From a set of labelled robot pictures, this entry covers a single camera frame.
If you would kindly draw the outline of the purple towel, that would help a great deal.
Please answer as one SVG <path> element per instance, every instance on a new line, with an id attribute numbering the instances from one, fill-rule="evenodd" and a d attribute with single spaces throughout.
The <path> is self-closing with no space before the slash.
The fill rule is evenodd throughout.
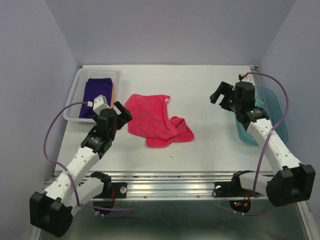
<path id="1" fill-rule="evenodd" d="M 103 95 L 110 106 L 113 96 L 113 82 L 111 78 L 89 78 L 85 84 L 83 101 L 94 102 L 94 99 Z M 82 105 L 79 113 L 81 119 L 92 119 L 95 115 L 93 109 Z"/>

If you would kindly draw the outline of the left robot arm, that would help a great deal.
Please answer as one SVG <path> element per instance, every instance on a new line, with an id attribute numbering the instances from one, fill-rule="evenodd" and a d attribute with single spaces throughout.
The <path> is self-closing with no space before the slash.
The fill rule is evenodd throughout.
<path id="1" fill-rule="evenodd" d="M 68 166 L 55 163 L 63 169 L 57 179 L 42 192 L 34 192 L 29 199 L 31 225 L 57 238 L 68 231 L 76 213 L 88 208 L 92 198 L 111 193 L 111 177 L 103 172 L 95 171 L 85 183 L 81 181 L 110 149 L 116 132 L 132 120 L 130 111 L 119 101 L 110 107 L 102 95 L 85 105 L 93 108 L 95 125 Z"/>

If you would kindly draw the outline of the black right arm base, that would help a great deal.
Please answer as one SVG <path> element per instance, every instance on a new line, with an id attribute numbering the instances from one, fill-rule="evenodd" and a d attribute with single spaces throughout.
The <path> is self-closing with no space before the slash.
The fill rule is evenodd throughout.
<path id="1" fill-rule="evenodd" d="M 251 209 L 251 198 L 258 198 L 261 196 L 259 193 L 252 191 L 252 186 L 250 186 L 249 189 L 241 186 L 240 177 L 248 177 L 251 173 L 253 173 L 253 179 L 255 173 L 251 170 L 244 170 L 234 173 L 230 181 L 214 182 L 212 196 L 215 198 L 243 198 L 242 200 L 230 200 L 229 205 L 236 213 L 241 213 L 242 215 L 247 214 Z"/>

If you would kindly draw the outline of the orange polka dot towel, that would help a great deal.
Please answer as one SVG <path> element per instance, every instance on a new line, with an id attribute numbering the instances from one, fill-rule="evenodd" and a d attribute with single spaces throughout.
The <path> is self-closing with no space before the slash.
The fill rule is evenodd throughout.
<path id="1" fill-rule="evenodd" d="M 112 95 L 111 95 L 111 105 L 110 105 L 111 108 L 114 107 L 115 101 L 116 101 L 116 85 L 112 83 Z"/>

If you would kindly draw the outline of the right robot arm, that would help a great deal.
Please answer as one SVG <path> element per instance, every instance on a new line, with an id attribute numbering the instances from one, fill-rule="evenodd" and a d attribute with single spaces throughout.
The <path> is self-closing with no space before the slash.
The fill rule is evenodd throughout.
<path id="1" fill-rule="evenodd" d="M 304 165 L 295 157 L 273 129 L 267 112 L 256 105 L 255 86 L 240 81 L 235 85 L 221 82 L 210 96 L 210 102 L 219 103 L 222 109 L 233 112 L 238 122 L 250 134 L 261 149 L 262 157 L 271 166 L 272 175 L 243 170 L 233 174 L 231 181 L 215 182 L 216 198 L 246 197 L 248 194 L 267 197 L 275 207 L 307 201 L 310 199 L 315 169 Z"/>

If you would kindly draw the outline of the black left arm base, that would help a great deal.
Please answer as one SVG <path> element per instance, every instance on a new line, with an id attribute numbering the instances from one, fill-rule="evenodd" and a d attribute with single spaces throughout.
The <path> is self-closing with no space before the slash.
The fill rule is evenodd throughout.
<path id="1" fill-rule="evenodd" d="M 111 210 L 100 210 L 100 208 L 113 209 L 116 199 L 125 199 L 127 197 L 128 184 L 126 182 L 112 182 L 112 177 L 100 171 L 95 171 L 90 175 L 91 178 L 99 179 L 103 183 L 102 192 L 95 198 L 106 199 L 106 201 L 94 201 L 93 210 L 102 217 L 111 217 Z"/>

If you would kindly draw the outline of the pink towel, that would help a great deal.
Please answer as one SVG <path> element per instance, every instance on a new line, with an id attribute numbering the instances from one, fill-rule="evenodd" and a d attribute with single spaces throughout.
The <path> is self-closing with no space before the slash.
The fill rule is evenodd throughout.
<path id="1" fill-rule="evenodd" d="M 182 117 L 168 115 L 170 96 L 165 94 L 132 94 L 124 107 L 132 120 L 128 132 L 145 138 L 149 148 L 165 148 L 172 143 L 188 143 L 194 140 L 194 133 Z"/>

